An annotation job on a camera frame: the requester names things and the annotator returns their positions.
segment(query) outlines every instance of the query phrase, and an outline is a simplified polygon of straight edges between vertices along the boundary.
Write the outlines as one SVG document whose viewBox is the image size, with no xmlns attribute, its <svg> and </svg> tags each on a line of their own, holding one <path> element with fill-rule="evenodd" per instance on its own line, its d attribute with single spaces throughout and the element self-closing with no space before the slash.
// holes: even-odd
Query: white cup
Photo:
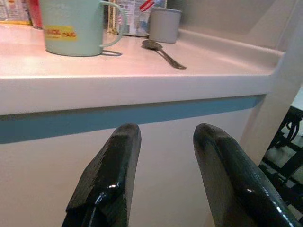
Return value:
<svg viewBox="0 0 303 227">
<path fill-rule="evenodd" d="M 151 10 L 149 39 L 174 44 L 178 37 L 180 10 L 154 7 Z"/>
</svg>

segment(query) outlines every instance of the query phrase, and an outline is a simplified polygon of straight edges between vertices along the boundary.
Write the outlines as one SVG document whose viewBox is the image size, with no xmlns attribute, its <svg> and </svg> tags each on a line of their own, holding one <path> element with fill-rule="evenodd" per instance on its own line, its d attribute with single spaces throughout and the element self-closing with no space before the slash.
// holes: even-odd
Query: wall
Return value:
<svg viewBox="0 0 303 227">
<path fill-rule="evenodd" d="M 168 7 L 183 10 L 183 29 L 285 51 L 302 0 L 174 0 Z"/>
<path fill-rule="evenodd" d="M 61 226 L 85 166 L 114 127 L 136 122 L 142 146 L 130 226 L 212 227 L 194 154 L 195 127 L 207 122 L 239 141 L 259 101 L 241 97 L 0 116 L 0 226 Z"/>
</svg>

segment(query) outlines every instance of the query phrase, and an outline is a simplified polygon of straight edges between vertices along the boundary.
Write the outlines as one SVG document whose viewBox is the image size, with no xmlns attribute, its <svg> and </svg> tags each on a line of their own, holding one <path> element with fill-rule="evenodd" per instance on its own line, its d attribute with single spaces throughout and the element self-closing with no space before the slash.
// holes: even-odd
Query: white countertop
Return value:
<svg viewBox="0 0 303 227">
<path fill-rule="evenodd" d="M 143 49 L 142 40 L 125 36 L 106 49 L 121 56 L 66 57 L 45 51 L 41 30 L 0 25 L 0 115 L 265 94 L 281 56 L 241 44 L 212 50 L 183 39 L 163 44 L 187 66 L 177 70 Z M 228 54 L 233 47 L 245 57 Z M 273 60 L 260 63 L 254 59 L 260 54 Z"/>
</svg>

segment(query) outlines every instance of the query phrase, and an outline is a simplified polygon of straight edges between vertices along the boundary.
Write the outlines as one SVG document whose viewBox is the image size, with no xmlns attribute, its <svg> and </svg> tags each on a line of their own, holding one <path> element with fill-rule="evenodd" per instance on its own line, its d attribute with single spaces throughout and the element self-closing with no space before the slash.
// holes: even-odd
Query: metal spoon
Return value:
<svg viewBox="0 0 303 227">
<path fill-rule="evenodd" d="M 163 54 L 163 57 L 165 60 L 174 68 L 184 70 L 186 69 L 185 66 L 181 65 L 180 63 L 173 60 L 162 48 L 162 45 L 153 41 L 153 40 L 144 40 L 142 42 L 143 46 L 147 49 L 154 50 L 154 51 L 160 51 Z"/>
</svg>

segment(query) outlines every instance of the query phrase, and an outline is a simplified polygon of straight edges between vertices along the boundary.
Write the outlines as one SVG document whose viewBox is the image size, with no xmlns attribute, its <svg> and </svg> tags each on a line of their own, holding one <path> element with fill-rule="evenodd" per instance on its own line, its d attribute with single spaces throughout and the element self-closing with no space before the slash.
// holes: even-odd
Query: yellow label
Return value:
<svg viewBox="0 0 303 227">
<path fill-rule="evenodd" d="M 76 41 L 77 33 L 72 26 L 46 25 L 44 26 L 44 35 L 50 40 Z"/>
</svg>

